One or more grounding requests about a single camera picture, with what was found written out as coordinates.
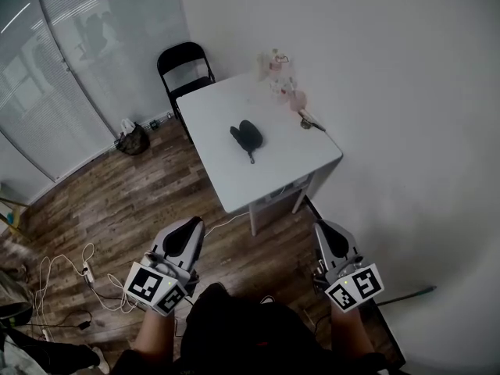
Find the black folding chair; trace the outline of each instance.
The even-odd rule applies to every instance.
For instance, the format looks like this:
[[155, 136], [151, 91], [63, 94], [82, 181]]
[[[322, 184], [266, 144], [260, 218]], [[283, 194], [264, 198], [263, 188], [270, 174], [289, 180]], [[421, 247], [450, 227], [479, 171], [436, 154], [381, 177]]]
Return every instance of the black folding chair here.
[[[197, 59], [205, 60], [206, 66], [209, 70], [209, 75], [207, 77], [201, 77], [197, 80], [193, 80], [192, 82], [185, 84], [184, 86], [181, 86], [174, 91], [170, 91], [169, 87], [166, 85], [165, 79], [163, 79], [163, 76], [174, 68], [177, 68], [178, 66], [181, 66], [185, 63], [190, 63], [191, 61], [195, 61]], [[197, 91], [198, 89], [204, 88], [205, 86], [216, 83], [216, 78], [213, 76], [209, 60], [206, 59], [205, 52], [200, 45], [197, 45], [192, 41], [188, 41], [186, 43], [181, 43], [180, 45], [173, 46], [172, 48], [165, 50], [158, 58], [156, 66], [158, 67], [158, 73], [162, 78], [163, 85], [165, 85], [166, 94], [169, 96], [170, 104], [172, 104], [173, 113], [175, 117], [182, 123], [182, 126], [184, 127], [184, 130], [189, 137], [189, 141], [192, 143], [193, 141], [191, 139], [191, 135], [186, 128], [186, 123], [184, 122], [182, 114], [179, 110], [179, 106], [177, 105], [177, 99], [180, 96], [191, 93], [192, 91]]]

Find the cable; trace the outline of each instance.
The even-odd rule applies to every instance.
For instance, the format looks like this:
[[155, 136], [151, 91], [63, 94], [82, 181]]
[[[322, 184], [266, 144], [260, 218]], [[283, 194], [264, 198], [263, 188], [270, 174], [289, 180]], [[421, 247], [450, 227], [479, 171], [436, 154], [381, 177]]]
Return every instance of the cable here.
[[37, 338], [41, 337], [41, 335], [40, 335], [40, 334], [35, 334], [35, 332], [34, 332], [34, 325], [33, 325], [33, 321], [32, 321], [32, 320], [30, 320], [30, 322], [29, 322], [28, 324], [29, 324], [29, 325], [31, 325], [31, 337], [32, 337], [33, 339], [34, 339], [34, 337], [35, 337], [35, 336], [36, 336]]
[[[310, 119], [311, 119], [311, 120], [312, 120], [312, 121], [313, 121], [316, 125], [320, 125], [320, 122], [318, 121], [318, 119], [317, 119], [317, 118], [316, 118], [313, 114], [311, 114], [311, 113], [310, 113], [309, 111], [307, 111], [306, 109], [304, 109], [303, 111], [305, 111], [305, 113], [308, 115], [308, 117], [309, 117], [309, 118], [310, 118]], [[329, 138], [329, 139], [330, 139], [330, 140], [334, 143], [334, 145], [337, 145], [337, 144], [335, 143], [335, 140], [334, 140], [334, 139], [330, 136], [330, 134], [328, 134], [327, 129], [326, 129], [325, 127], [321, 126], [321, 125], [320, 125], [320, 127], [322, 127], [323, 129], [319, 129], [319, 130], [321, 130], [322, 132], [324, 132], [324, 133], [325, 133], [325, 135], [327, 135], [327, 136], [328, 136], [328, 138]]]
[[74, 313], [87, 313], [87, 314], [90, 316], [90, 318], [89, 318], [89, 320], [88, 320], [87, 322], [89, 322], [89, 323], [91, 323], [91, 322], [92, 322], [92, 314], [91, 314], [91, 312], [90, 312], [90, 311], [88, 311], [88, 310], [86, 310], [86, 309], [76, 309], [76, 310], [74, 310], [74, 311], [70, 312], [70, 313], [69, 313], [66, 317], [64, 317], [64, 320], [62, 320], [62, 321], [61, 321], [60, 323], [58, 323], [56, 326], [58, 327], [58, 326], [60, 326], [60, 325], [63, 325], [63, 324], [66, 322], [66, 320], [67, 320], [68, 318], [70, 318], [70, 317], [71, 317]]
[[44, 325], [43, 323], [34, 323], [37, 327], [46, 327], [46, 328], [80, 328], [78, 325]]
[[316, 336], [316, 332], [318, 331], [318, 325], [320, 325], [320, 322], [322, 320], [324, 320], [325, 318], [327, 318], [328, 316], [330, 316], [331, 313], [329, 312], [328, 314], [325, 314], [324, 316], [322, 316], [321, 318], [319, 318], [317, 321], [316, 321], [316, 326], [314, 327], [314, 336]]
[[240, 216], [246, 216], [247, 214], [249, 214], [250, 212], [247, 211], [247, 212], [243, 212], [243, 214], [240, 214], [240, 215], [237, 215], [237, 216], [234, 216], [233, 218], [231, 218], [229, 221], [225, 222], [225, 223], [221, 223], [220, 225], [215, 225], [211, 230], [209, 230], [206, 234], [205, 234], [205, 237], [209, 236], [212, 231], [216, 228], [219, 228], [219, 227], [223, 227], [224, 225], [227, 225], [229, 222], [232, 222], [233, 220], [237, 219], [238, 217]]
[[[133, 309], [135, 309], [137, 307], [137, 305], [139, 303], [136, 302], [135, 304], [131, 304], [128, 301], [128, 297], [127, 297], [127, 293], [125, 292], [125, 288], [123, 287], [123, 285], [121, 284], [121, 282], [118, 279], [116, 279], [116, 277], [114, 275], [112, 275], [111, 273], [108, 273], [108, 278], [109, 278], [109, 281], [114, 286], [116, 286], [117, 288], [120, 288], [122, 290], [122, 298], [120, 299], [121, 300], [120, 305], [118, 305], [117, 307], [113, 307], [113, 308], [108, 307], [106, 304], [104, 304], [104, 302], [102, 302], [101, 298], [99, 297], [99, 295], [97, 294], [97, 292], [94, 290], [94, 288], [91, 287], [91, 290], [94, 292], [95, 297], [99, 300], [99, 302], [101, 303], [101, 306], [102, 306], [103, 309], [107, 309], [108, 311], [118, 311], [118, 310], [120, 310], [123, 314], [130, 313]], [[129, 307], [130, 307], [130, 309], [128, 311], [123, 310], [123, 307], [126, 304], [128, 304]]]
[[[92, 290], [98, 297], [104, 298], [105, 300], [122, 300], [123, 297], [112, 297], [112, 296], [103, 296], [100, 293], [98, 293], [91, 284], [87, 282], [87, 279], [85, 279], [85, 283], [89, 287], [90, 290]], [[146, 310], [143, 309], [140, 305], [136, 305], [135, 308], [140, 309], [141, 311], [145, 312]]]
[[415, 293], [410, 293], [409, 295], [405, 295], [405, 296], [398, 297], [398, 298], [393, 298], [392, 300], [387, 300], [385, 302], [380, 302], [377, 304], [377, 307], [381, 307], [382, 305], [387, 305], [387, 304], [391, 304], [391, 303], [400, 302], [402, 300], [406, 300], [407, 298], [426, 295], [427, 293], [431, 293], [432, 291], [434, 291], [436, 288], [437, 288], [437, 286], [429, 286], [421, 291], [416, 291]]
[[[85, 253], [85, 250], [87, 249], [87, 247], [89, 245], [92, 245], [92, 253], [90, 254], [90, 256], [88, 257], [87, 260], [89, 260], [93, 255], [94, 255], [94, 250], [95, 250], [95, 247], [94, 247], [94, 244], [93, 243], [88, 243], [85, 245], [84, 247], [84, 250], [82, 251], [81, 253], [81, 256], [82, 256], [82, 261], [83, 263], [85, 263], [85, 259], [84, 259], [84, 253]], [[36, 308], [36, 313], [37, 313], [37, 322], [40, 323], [40, 308], [41, 308], [41, 316], [43, 318], [43, 322], [45, 322], [45, 324], [47, 324], [47, 319], [45, 318], [45, 313], [44, 313], [44, 297], [45, 295], [47, 294], [47, 289], [48, 289], [48, 282], [50, 281], [50, 273], [51, 273], [51, 269], [52, 269], [52, 264], [54, 263], [54, 261], [56, 261], [58, 258], [60, 257], [64, 257], [66, 259], [66, 261], [68, 261], [71, 266], [74, 268], [74, 270], [76, 271], [76, 273], [81, 276], [81, 277], [84, 277], [85, 275], [83, 273], [81, 273], [76, 267], [75, 265], [73, 264], [73, 261], [71, 261], [70, 259], [68, 259], [64, 254], [60, 254], [60, 255], [57, 255], [55, 258], [53, 258], [52, 260], [50, 260], [50, 258], [48, 256], [45, 256], [42, 260], [41, 260], [41, 263], [40, 263], [40, 282], [39, 282], [39, 286], [40, 286], [40, 289], [38, 289], [38, 291], [35, 293], [35, 296], [34, 296], [34, 306]], [[45, 260], [48, 260], [48, 272], [47, 272], [47, 277], [45, 278], [45, 286], [42, 287], [41, 286], [41, 269], [43, 267], [43, 264], [45, 262]], [[37, 296], [38, 294], [40, 294], [40, 298], [38, 300], [38, 304], [37, 304]], [[54, 338], [52, 336], [52, 332], [50, 331], [50, 329], [48, 329], [48, 332], [50, 333], [52, 339]]]
[[[89, 246], [92, 247], [92, 253], [87, 258], [85, 258], [85, 252], [86, 252], [86, 250], [87, 250], [87, 248]], [[81, 252], [81, 260], [82, 260], [82, 266], [83, 267], [85, 267], [87, 265], [87, 261], [94, 256], [94, 253], [95, 253], [95, 246], [94, 246], [94, 244], [93, 243], [87, 243], [85, 245], [84, 249]], [[52, 339], [54, 339], [54, 337], [52, 336], [52, 332], [50, 331], [50, 327], [58, 327], [58, 326], [49, 325], [48, 324], [47, 319], [45, 318], [45, 312], [44, 312], [44, 298], [45, 298], [45, 295], [47, 294], [48, 285], [49, 285], [49, 282], [50, 282], [50, 274], [51, 274], [51, 270], [52, 270], [52, 264], [54, 263], [54, 261], [56, 261], [60, 257], [65, 258], [66, 261], [68, 261], [68, 263], [71, 264], [71, 266], [73, 267], [73, 269], [75, 270], [75, 272], [80, 277], [83, 277], [85, 279], [85, 283], [87, 283], [90, 286], [90, 284], [88, 283], [88, 279], [85, 276], [84, 271], [82, 270], [82, 272], [80, 272], [78, 270], [78, 268], [74, 265], [73, 261], [71, 261], [70, 259], [68, 259], [68, 257], [66, 257], [64, 254], [57, 255], [53, 259], [50, 259], [48, 256], [45, 256], [41, 260], [41, 262], [40, 262], [40, 271], [39, 271], [39, 276], [40, 276], [39, 287], [40, 288], [36, 291], [36, 293], [34, 295], [34, 306], [35, 306], [36, 314], [37, 314], [37, 325], [40, 327], [40, 332], [42, 332], [42, 327], [46, 328], [48, 330], [48, 332], [49, 332], [49, 334], [50, 334], [50, 336], [51, 336]], [[48, 260], [48, 271], [47, 271], [47, 277], [45, 278], [45, 285], [44, 285], [44, 287], [42, 287], [41, 286], [41, 278], [42, 278], [41, 271], [42, 271], [42, 268], [43, 268], [45, 260]], [[128, 301], [127, 293], [125, 292], [123, 285], [120, 283], [120, 281], [118, 279], [116, 279], [116, 277], [114, 277], [111, 273], [108, 273], [108, 278], [109, 278], [109, 281], [114, 286], [116, 286], [117, 288], [119, 288], [119, 289], [122, 290], [123, 294], [122, 294], [122, 297], [120, 298], [120, 301], [121, 301], [120, 305], [118, 307], [115, 307], [115, 308], [109, 308], [108, 306], [106, 306], [102, 302], [101, 298], [99, 297], [99, 294], [94, 290], [94, 288], [91, 287], [91, 290], [95, 294], [95, 297], [97, 297], [97, 299], [101, 303], [101, 306], [104, 309], [108, 309], [109, 311], [118, 311], [118, 310], [120, 310], [124, 314], [130, 313], [137, 306], [138, 303], [135, 303], [135, 305], [133, 305], [133, 304], [131, 304]], [[128, 304], [130, 306], [130, 309], [128, 309], [128, 310], [124, 310], [123, 309], [123, 307], [126, 304]]]

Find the wooden floor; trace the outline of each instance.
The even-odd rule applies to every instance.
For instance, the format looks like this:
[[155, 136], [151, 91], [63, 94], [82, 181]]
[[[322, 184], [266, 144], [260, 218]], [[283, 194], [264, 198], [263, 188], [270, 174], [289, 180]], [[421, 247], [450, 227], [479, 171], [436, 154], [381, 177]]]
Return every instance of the wooden floor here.
[[[228, 221], [196, 149], [171, 120], [151, 134], [152, 146], [144, 154], [130, 157], [120, 152], [106, 153], [64, 180], [36, 204], [23, 218], [24, 229], [33, 238], [28, 243], [4, 234], [1, 239], [3, 266], [25, 263], [30, 286], [38, 289], [39, 264], [48, 255], [65, 254], [81, 270], [82, 249], [95, 244], [90, 260], [101, 295], [120, 297], [106, 276], [115, 275], [124, 283], [130, 265], [139, 261], [156, 234], [175, 220], [200, 216], [207, 230]], [[212, 282], [222, 282], [232, 295], [260, 300], [273, 295], [292, 308], [314, 330], [314, 323], [329, 311], [329, 304], [316, 296], [311, 272], [316, 265], [313, 253], [314, 215], [302, 207], [263, 227], [257, 237], [250, 234], [247, 216], [217, 228], [206, 239], [196, 269], [201, 283], [193, 300]], [[116, 306], [117, 301], [105, 300]], [[176, 309], [177, 334], [182, 335], [191, 306]], [[144, 313], [110, 312], [77, 276], [72, 266], [60, 258], [54, 262], [44, 312], [48, 323], [59, 323], [78, 309], [91, 312], [86, 330], [52, 328], [56, 341], [99, 346], [113, 365], [130, 347]], [[366, 328], [376, 346], [392, 363], [399, 360], [391, 339], [373, 310], [363, 313]], [[88, 318], [77, 313], [66, 323], [78, 324]], [[23, 330], [31, 335], [31, 328]], [[34, 327], [35, 337], [40, 334]], [[328, 320], [320, 323], [318, 340], [329, 345]], [[176, 352], [181, 337], [176, 337]]]

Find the electrical outlet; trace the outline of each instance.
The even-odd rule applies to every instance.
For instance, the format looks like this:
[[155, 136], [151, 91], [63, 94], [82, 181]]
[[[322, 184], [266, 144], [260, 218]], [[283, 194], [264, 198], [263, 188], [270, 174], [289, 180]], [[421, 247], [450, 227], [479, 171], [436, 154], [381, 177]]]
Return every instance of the electrical outlet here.
[[159, 121], [153, 120], [149, 123], [151, 130], [157, 130], [159, 128]]
[[89, 284], [93, 284], [95, 282], [95, 278], [94, 278], [94, 274], [92, 273], [91, 266], [87, 261], [84, 262], [84, 270], [82, 271], [82, 273], [87, 278], [87, 282]]

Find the chair backrest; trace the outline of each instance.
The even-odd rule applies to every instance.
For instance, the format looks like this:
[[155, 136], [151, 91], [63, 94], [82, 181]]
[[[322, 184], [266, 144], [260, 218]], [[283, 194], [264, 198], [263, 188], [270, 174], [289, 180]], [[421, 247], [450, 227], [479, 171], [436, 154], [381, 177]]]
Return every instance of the chair backrest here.
[[206, 65], [209, 67], [209, 62], [206, 59], [202, 46], [192, 41], [187, 41], [165, 50], [158, 58], [156, 66], [158, 67], [159, 75], [163, 77], [163, 75], [174, 68], [195, 61], [196, 59], [204, 59]]

